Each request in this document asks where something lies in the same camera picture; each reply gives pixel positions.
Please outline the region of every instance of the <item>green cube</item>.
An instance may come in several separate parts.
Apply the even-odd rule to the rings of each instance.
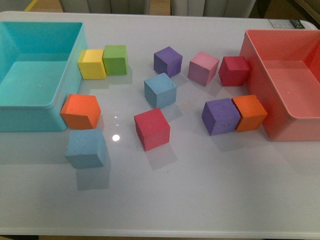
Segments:
[[[126,45],[106,45],[103,52],[106,75],[127,75],[128,58]]]

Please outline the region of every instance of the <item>foam cube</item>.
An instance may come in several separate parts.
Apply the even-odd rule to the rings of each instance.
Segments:
[[[83,79],[106,78],[103,54],[103,49],[84,49],[81,51],[78,66]]]
[[[135,115],[134,122],[145,151],[169,142],[170,126],[160,108]]]
[[[104,47],[103,63],[107,75],[127,75],[128,56],[126,45],[106,45]]]
[[[107,157],[107,146],[102,131],[70,131],[65,157],[75,169],[103,167]]]
[[[189,63],[188,78],[206,86],[215,77],[219,59],[200,51]]]
[[[225,56],[219,69],[222,86],[242,86],[249,77],[251,68],[244,56]]]
[[[207,101],[201,117],[211,136],[232,132],[240,120],[240,114],[230,98]]]
[[[157,51],[153,55],[153,68],[158,74],[166,73],[169,78],[181,72],[182,55],[171,47]]]
[[[238,132],[256,130],[268,115],[256,95],[236,96],[232,102],[241,116],[235,128]]]
[[[163,108],[176,101],[177,86],[161,73],[144,81],[144,96],[153,108]]]
[[[97,127],[101,110],[96,96],[70,94],[60,114],[71,129],[84,130]]]

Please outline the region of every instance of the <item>yellow cube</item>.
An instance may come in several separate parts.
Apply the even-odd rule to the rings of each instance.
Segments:
[[[103,55],[103,49],[85,49],[81,51],[78,66],[83,79],[106,78]]]

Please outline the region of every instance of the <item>plastic bin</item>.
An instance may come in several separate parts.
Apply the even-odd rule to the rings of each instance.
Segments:
[[[252,69],[248,88],[268,113],[268,137],[319,141],[320,31],[247,30],[240,55]]]
[[[87,48],[80,22],[0,22],[0,132],[62,131]]]

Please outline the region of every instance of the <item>pink plastic bin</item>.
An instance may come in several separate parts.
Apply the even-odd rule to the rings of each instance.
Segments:
[[[320,140],[320,30],[247,30],[247,85],[268,115],[272,141]]]

